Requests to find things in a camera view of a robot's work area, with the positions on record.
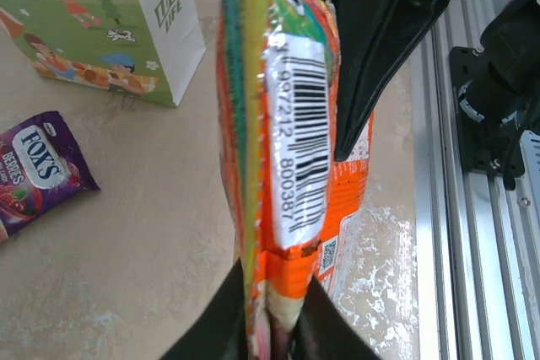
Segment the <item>purple Fox's berries candy bag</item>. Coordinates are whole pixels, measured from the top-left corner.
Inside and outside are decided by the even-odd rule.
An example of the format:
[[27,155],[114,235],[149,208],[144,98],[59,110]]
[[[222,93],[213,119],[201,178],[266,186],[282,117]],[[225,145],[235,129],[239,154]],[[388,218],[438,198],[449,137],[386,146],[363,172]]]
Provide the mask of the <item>purple Fox's berries candy bag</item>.
[[59,112],[0,133],[0,243],[80,191],[98,189]]

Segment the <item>aluminium rail frame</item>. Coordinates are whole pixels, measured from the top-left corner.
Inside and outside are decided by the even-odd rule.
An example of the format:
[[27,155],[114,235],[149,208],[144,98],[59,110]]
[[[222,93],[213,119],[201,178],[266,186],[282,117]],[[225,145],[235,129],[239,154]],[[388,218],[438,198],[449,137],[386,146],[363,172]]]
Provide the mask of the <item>aluminium rail frame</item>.
[[451,0],[411,58],[420,360],[540,360],[540,223],[460,165],[449,53],[508,0]]

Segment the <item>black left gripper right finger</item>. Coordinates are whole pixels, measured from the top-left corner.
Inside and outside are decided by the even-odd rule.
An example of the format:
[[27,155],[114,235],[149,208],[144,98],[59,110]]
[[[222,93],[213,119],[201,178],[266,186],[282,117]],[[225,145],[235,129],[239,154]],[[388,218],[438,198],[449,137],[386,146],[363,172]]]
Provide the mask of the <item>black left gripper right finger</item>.
[[312,278],[293,333],[293,360],[382,360]]

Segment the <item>orange snack bag white label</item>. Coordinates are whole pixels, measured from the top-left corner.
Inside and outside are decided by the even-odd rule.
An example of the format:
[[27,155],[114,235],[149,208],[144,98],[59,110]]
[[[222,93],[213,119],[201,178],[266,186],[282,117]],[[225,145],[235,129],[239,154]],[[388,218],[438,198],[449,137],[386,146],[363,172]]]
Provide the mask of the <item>orange snack bag white label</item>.
[[221,173],[243,275],[248,360],[293,360],[312,278],[332,268],[340,46],[323,0],[221,0]]

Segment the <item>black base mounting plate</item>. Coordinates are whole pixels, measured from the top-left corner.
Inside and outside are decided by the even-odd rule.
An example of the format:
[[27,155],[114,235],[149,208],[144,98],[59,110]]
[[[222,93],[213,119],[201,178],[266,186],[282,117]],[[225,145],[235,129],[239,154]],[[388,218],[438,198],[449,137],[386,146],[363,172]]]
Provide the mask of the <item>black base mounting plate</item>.
[[449,63],[461,166],[467,172],[501,177],[525,98],[473,48],[453,47]]

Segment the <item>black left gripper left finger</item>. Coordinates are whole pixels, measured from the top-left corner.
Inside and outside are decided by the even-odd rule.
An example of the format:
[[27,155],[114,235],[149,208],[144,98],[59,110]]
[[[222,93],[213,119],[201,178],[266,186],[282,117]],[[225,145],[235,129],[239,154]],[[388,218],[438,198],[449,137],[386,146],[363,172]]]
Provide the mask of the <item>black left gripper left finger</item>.
[[200,317],[159,360],[248,360],[239,261]]

